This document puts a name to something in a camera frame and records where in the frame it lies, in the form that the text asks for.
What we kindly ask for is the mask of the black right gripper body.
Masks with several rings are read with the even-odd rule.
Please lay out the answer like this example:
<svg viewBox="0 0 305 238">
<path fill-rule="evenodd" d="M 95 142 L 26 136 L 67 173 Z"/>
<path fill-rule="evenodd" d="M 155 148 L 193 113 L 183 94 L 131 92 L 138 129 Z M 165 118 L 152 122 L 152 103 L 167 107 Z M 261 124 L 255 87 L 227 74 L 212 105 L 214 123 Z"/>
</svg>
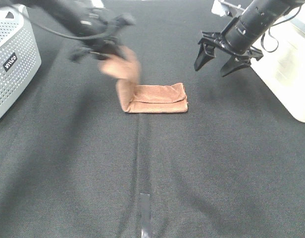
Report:
<svg viewBox="0 0 305 238">
<path fill-rule="evenodd" d="M 201 42 L 213 43 L 215 48 L 234 56 L 247 56 L 260 60 L 261 50 L 253 47 L 262 34 L 264 20 L 260 16 L 233 18 L 221 32 L 202 31 Z"/>
</svg>

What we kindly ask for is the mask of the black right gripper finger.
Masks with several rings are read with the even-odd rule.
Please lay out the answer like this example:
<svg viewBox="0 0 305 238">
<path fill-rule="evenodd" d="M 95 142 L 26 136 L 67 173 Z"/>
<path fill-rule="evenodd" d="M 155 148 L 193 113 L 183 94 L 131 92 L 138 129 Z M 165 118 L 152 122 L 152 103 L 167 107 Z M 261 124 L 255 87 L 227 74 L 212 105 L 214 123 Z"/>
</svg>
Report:
<svg viewBox="0 0 305 238">
<path fill-rule="evenodd" d="M 221 68 L 220 75 L 225 77 L 237 70 L 244 69 L 251 66 L 251 59 L 249 57 L 231 56 L 227 63 Z"/>
<path fill-rule="evenodd" d="M 208 42 L 198 42 L 199 53 L 194 63 L 195 71 L 199 71 L 207 62 L 215 58 L 215 45 Z"/>
</svg>

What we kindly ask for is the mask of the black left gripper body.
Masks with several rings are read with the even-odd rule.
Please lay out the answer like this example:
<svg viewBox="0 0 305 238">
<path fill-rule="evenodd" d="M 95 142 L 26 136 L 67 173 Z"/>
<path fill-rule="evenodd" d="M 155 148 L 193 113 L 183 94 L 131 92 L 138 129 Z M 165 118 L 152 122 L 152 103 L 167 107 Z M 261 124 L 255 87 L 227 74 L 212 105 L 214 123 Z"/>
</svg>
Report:
<svg viewBox="0 0 305 238">
<path fill-rule="evenodd" d="M 108 21 L 101 33 L 77 37 L 84 45 L 74 48 L 69 54 L 69 59 L 72 62 L 80 62 L 87 55 L 93 55 L 97 60 L 106 60 L 110 55 L 127 59 L 118 34 L 124 27 L 133 25 L 134 17 L 125 13 Z"/>
</svg>

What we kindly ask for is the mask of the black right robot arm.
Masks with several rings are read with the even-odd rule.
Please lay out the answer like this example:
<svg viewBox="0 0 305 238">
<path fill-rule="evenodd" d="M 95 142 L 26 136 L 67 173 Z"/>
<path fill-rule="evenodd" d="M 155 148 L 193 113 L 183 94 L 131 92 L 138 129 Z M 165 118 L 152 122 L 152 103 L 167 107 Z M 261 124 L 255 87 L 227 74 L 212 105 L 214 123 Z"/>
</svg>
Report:
<svg viewBox="0 0 305 238">
<path fill-rule="evenodd" d="M 263 53 L 253 46 L 254 42 L 280 17 L 305 4 L 305 0 L 254 0 L 244 10 L 225 1 L 220 0 L 219 3 L 232 9 L 228 10 L 232 20 L 220 32 L 202 31 L 194 69 L 198 71 L 214 59 L 214 51 L 218 48 L 231 56 L 220 70 L 224 77 L 250 67 L 252 58 L 259 61 Z"/>
</svg>

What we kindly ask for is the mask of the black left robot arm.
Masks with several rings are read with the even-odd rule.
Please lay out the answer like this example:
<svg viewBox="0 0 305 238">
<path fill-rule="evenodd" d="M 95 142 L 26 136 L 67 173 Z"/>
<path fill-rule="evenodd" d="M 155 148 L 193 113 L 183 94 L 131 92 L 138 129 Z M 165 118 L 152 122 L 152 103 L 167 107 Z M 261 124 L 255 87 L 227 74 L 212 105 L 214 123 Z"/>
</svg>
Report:
<svg viewBox="0 0 305 238">
<path fill-rule="evenodd" d="M 72 35 L 67 36 L 46 29 L 83 44 L 71 53 L 71 61 L 78 62 L 88 54 L 98 60 L 106 60 L 109 55 L 126 59 L 118 33 L 124 27 L 135 24 L 133 16 L 129 14 L 107 19 L 102 16 L 105 9 L 94 6 L 90 0 L 5 0 L 4 3 L 39 7 L 71 32 Z"/>
</svg>

